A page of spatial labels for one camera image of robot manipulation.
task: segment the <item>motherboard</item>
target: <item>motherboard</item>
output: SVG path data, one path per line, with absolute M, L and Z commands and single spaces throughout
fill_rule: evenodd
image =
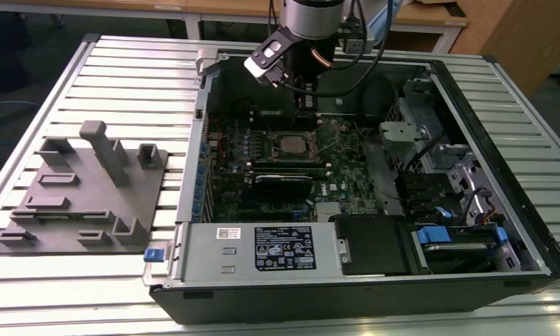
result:
M 371 129 L 318 118 L 311 130 L 212 119 L 214 222 L 327 221 L 376 214 L 363 144 Z

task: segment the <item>power supply label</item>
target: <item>power supply label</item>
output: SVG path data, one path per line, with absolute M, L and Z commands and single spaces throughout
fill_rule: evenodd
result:
M 260 271 L 315 270 L 311 226 L 256 227 L 255 267 Z

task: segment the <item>metal slats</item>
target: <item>metal slats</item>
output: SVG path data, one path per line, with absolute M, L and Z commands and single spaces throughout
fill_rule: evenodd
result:
M 199 89 L 194 61 L 204 46 L 250 50 L 255 45 L 103 36 L 40 133 L 42 137 L 74 137 L 74 146 L 90 147 L 84 140 L 76 139 L 80 124 L 86 119 L 104 120 L 111 124 L 108 134 L 123 138 L 126 148 L 138 148 L 148 139 L 172 153 L 151 233 L 156 241 L 174 235 L 188 126 Z M 560 150 L 507 92 L 486 61 L 479 56 L 414 52 L 387 52 L 387 56 L 445 62 L 560 243 Z M 16 190 L 4 191 L 8 197 L 0 211 L 0 230 L 8 225 L 8 209 L 22 202 L 43 159 L 34 155 L 22 164 L 26 171 L 18 176 Z M 144 266 L 140 255 L 0 257 L 0 332 L 4 335 L 23 330 L 28 335 L 96 335 L 259 329 L 272 334 L 275 329 L 286 333 L 284 326 L 310 328 L 310 332 L 324 335 L 338 333 L 336 328 L 342 335 L 358 335 L 360 328 L 372 331 L 391 328 L 395 335 L 417 335 L 418 328 L 407 329 L 411 327 L 404 323 L 418 321 L 425 323 L 425 333 L 446 335 L 453 321 L 457 325 L 481 326 L 483 335 L 499 333 L 503 323 L 507 333 L 527 324 L 537 333 L 560 333 L 560 289 L 511 297 L 469 314 L 187 328 L 176 325 L 152 302 L 140 279 Z M 164 275 L 166 271 L 167 264 L 156 264 L 151 273 Z M 453 329 L 461 335 L 475 331 L 477 328 L 463 332 L 461 327 Z

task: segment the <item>gray base plate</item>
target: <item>gray base plate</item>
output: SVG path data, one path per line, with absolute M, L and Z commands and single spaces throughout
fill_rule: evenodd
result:
M 44 164 L 38 172 L 36 179 L 27 191 L 23 204 L 18 210 L 28 210 L 24 206 L 31 197 L 62 197 L 70 200 L 70 207 L 56 211 L 112 211 L 124 223 L 131 226 L 138 218 L 147 239 L 138 245 L 123 245 L 112 238 L 112 224 L 88 223 L 83 219 L 51 219 L 43 220 L 42 224 L 19 225 L 11 222 L 4 232 L 20 232 L 27 230 L 36 236 L 36 241 L 28 246 L 6 246 L 0 244 L 0 253 L 143 253 L 154 222 L 158 196 L 164 177 L 164 167 L 168 159 L 168 152 L 159 150 L 163 160 L 162 169 L 143 169 L 138 160 L 138 150 L 126 150 L 128 164 L 124 167 L 130 175 L 131 184 L 116 188 L 100 162 L 95 151 L 87 148 L 78 148 L 75 153 L 63 155 L 70 167 L 50 167 Z M 40 185 L 39 179 L 46 174 L 75 173 L 80 179 L 79 185 Z M 103 230 L 111 238 L 107 245 L 87 246 L 79 243 L 80 230 Z

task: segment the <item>wooden cabinet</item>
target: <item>wooden cabinet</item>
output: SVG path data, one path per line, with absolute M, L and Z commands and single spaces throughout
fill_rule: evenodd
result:
M 451 53 L 493 55 L 527 96 L 560 64 L 560 0 L 458 0 L 471 24 Z

